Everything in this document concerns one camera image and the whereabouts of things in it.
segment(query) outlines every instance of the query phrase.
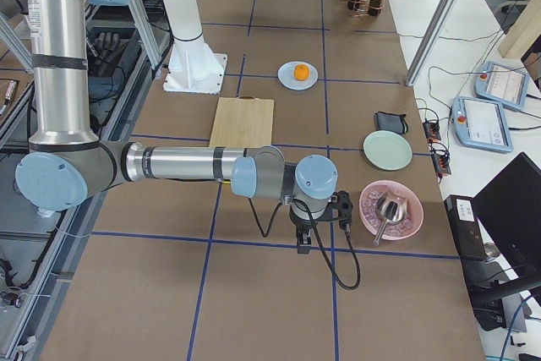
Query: blue control panel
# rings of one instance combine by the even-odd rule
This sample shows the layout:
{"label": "blue control panel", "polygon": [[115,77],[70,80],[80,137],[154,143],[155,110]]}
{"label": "blue control panel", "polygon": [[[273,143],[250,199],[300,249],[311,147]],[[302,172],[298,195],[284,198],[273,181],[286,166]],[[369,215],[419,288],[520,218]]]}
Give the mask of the blue control panel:
{"label": "blue control panel", "polygon": [[466,147],[513,151],[504,107],[498,101],[458,96],[453,102],[451,121],[456,136]]}
{"label": "blue control panel", "polygon": [[475,79],[477,96],[498,101],[504,107],[521,111],[527,94],[526,72],[488,61]]}

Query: black wallet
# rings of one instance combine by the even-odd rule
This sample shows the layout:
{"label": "black wallet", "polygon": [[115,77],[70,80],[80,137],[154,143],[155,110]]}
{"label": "black wallet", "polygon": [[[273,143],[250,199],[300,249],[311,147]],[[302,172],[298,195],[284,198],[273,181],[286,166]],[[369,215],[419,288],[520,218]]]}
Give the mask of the black wallet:
{"label": "black wallet", "polygon": [[407,133],[406,114],[376,112],[374,113],[376,130],[387,130],[397,134]]}

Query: black monitor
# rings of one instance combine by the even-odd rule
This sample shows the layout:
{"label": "black monitor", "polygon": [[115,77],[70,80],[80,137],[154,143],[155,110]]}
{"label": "black monitor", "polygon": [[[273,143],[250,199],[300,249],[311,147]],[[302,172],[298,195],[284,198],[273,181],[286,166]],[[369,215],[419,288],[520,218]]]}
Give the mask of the black monitor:
{"label": "black monitor", "polygon": [[541,304],[541,170],[521,152],[473,198],[472,207],[519,276],[471,293],[472,303],[529,290]]}

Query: label sticker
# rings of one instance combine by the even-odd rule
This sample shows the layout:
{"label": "label sticker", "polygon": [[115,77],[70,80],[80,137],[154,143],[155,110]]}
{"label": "label sticker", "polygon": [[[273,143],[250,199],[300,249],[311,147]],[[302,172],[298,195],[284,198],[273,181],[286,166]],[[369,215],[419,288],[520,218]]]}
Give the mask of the label sticker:
{"label": "label sticker", "polygon": [[41,0],[28,0],[30,37],[41,37]]}
{"label": "label sticker", "polygon": [[473,216],[472,204],[469,200],[457,199],[456,211],[458,211],[458,218],[465,222],[475,222]]}

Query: plate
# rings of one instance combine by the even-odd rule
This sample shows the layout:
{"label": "plate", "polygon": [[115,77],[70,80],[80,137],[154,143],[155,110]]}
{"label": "plate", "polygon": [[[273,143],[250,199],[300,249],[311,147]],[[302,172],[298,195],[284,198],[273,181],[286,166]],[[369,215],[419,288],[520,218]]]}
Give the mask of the plate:
{"label": "plate", "polygon": [[[306,80],[296,80],[293,76],[293,70],[297,65],[303,63],[306,65],[310,74]],[[307,90],[312,87],[318,80],[318,70],[309,63],[303,61],[291,61],[290,63],[284,63],[280,69],[278,69],[278,79],[281,84],[291,90]]]}
{"label": "plate", "polygon": [[384,240],[402,240],[411,237],[423,225],[423,206],[417,195],[410,188],[398,182],[381,180],[372,182],[364,188],[359,199],[361,221],[372,234],[375,235],[378,232],[382,221],[375,215],[375,202],[389,189],[398,196],[407,199],[407,218],[396,225],[389,224],[382,238]]}
{"label": "plate", "polygon": [[396,171],[412,160],[412,147],[400,135],[379,130],[369,134],[363,143],[364,154],[378,168]]}

